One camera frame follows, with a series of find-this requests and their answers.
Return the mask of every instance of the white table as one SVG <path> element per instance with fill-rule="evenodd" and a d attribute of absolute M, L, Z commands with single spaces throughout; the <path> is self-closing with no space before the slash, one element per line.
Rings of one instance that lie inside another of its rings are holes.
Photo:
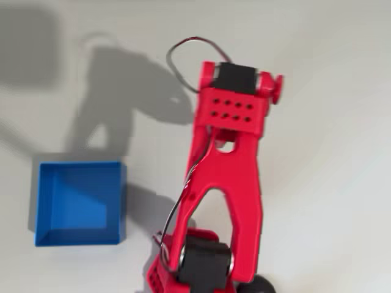
<path fill-rule="evenodd" d="M 164 58 L 193 35 L 286 76 L 259 152 L 258 272 L 278 292 L 391 291 L 389 1 L 12 2 L 0 6 L 1 292 L 143 291 L 150 234 L 181 190 L 196 104 Z M 193 84 L 204 59 L 220 60 L 198 43 L 175 54 Z M 127 164 L 120 245 L 34 247 L 33 166 L 69 152 Z M 227 241 L 223 196 L 208 195 L 194 218 Z"/>

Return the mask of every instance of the black wire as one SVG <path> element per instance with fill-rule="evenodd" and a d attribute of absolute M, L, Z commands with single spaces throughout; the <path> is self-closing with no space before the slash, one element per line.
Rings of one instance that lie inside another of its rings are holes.
<path fill-rule="evenodd" d="M 229 63 L 232 63 L 231 58 L 213 41 L 208 40 L 207 38 L 202 38 L 202 37 L 190 37 L 186 38 L 179 43 L 176 43 L 173 45 L 173 47 L 168 50 L 167 55 L 166 55 L 166 62 L 172 72 L 174 73 L 175 77 L 185 86 L 187 89 L 194 93 L 199 93 L 199 90 L 197 90 L 195 87 L 193 87 L 190 83 L 187 82 L 187 80 L 183 77 L 183 75 L 179 72 L 178 68 L 175 66 L 174 62 L 172 61 L 172 53 L 177 49 L 180 45 L 190 42 L 190 41 L 200 41 L 200 42 L 205 42 L 209 45 L 211 45 L 221 56 L 222 58 Z"/>
<path fill-rule="evenodd" d="M 170 225 L 171 219 L 172 219 L 172 217 L 174 216 L 175 211 L 177 210 L 177 208 L 178 208 L 180 202 L 181 202 L 182 199 L 183 199 L 183 196 L 184 196 L 184 194 L 185 194 L 185 187 L 186 187 L 186 185 L 187 185 L 188 182 L 189 182 L 190 175 L 191 175 L 192 171 L 194 170 L 194 168 L 196 167 L 196 165 L 203 159 L 203 157 L 205 157 L 206 152 L 207 152 L 208 149 L 209 149 L 209 146 L 210 146 L 210 143 L 211 143 L 211 129 L 210 129 L 210 127 L 207 126 L 207 127 L 206 127 L 206 131 L 207 131 L 207 133 L 208 133 L 208 141 L 206 142 L 205 148 L 204 148 L 202 154 L 199 156 L 199 158 L 195 161 L 195 163 L 194 163 L 194 164 L 191 166 L 191 168 L 189 169 L 188 174 L 186 175 L 185 186 L 184 186 L 184 188 L 183 188 L 183 190 L 182 190 L 182 193 L 181 193 L 181 195 L 179 196 L 177 202 L 176 202 L 176 203 L 174 204 L 174 206 L 172 207 L 172 209 L 171 209 L 171 211 L 170 211 L 170 214 L 169 214 L 169 216 L 167 217 L 166 223 L 164 224 L 163 231 L 162 231 L 162 233 L 161 233 L 161 239 L 160 239 L 160 244 L 159 244 L 159 246 L 160 246 L 159 257 L 160 257 L 160 261 L 161 261 L 161 263 L 162 263 L 164 269 L 165 269 L 166 271 L 168 271 L 169 273 L 176 273 L 177 270 L 172 270 L 172 269 L 167 265 L 168 259 L 163 259 L 163 257 L 164 257 L 164 256 L 163 256 L 163 245 L 165 245 L 165 244 L 164 244 L 164 237 L 165 237 L 166 234 L 167 234 L 167 230 L 168 230 L 168 227 L 169 227 L 169 225 Z"/>

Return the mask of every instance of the blue tray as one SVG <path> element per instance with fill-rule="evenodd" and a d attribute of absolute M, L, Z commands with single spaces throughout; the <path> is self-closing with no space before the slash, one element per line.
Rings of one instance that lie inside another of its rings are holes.
<path fill-rule="evenodd" d="M 118 244 L 125 237 L 126 167 L 42 162 L 36 246 Z"/>

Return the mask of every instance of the black wheel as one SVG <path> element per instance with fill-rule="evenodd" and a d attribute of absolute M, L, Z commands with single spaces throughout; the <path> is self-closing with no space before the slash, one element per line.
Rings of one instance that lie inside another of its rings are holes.
<path fill-rule="evenodd" d="M 238 293 L 276 293 L 274 286 L 265 278 L 255 275 L 251 283 L 241 283 Z"/>

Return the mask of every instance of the red plastic arm link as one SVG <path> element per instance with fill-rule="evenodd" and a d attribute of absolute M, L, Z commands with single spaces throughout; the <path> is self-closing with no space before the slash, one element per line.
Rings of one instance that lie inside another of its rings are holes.
<path fill-rule="evenodd" d="M 209 147 L 193 168 L 179 207 L 172 235 L 169 266 L 178 267 L 188 230 L 188 221 L 210 189 L 220 189 L 233 223 L 231 250 L 234 265 L 231 278 L 250 282 L 257 271 L 262 226 L 261 191 L 257 166 L 258 141 L 262 136 L 269 103 L 276 103 L 282 76 L 274 81 L 269 73 L 260 73 L 256 95 L 247 95 L 210 87 L 214 63 L 204 62 L 200 93 L 194 119 L 193 140 L 188 170 Z M 229 153 L 216 148 L 218 140 L 235 141 Z"/>

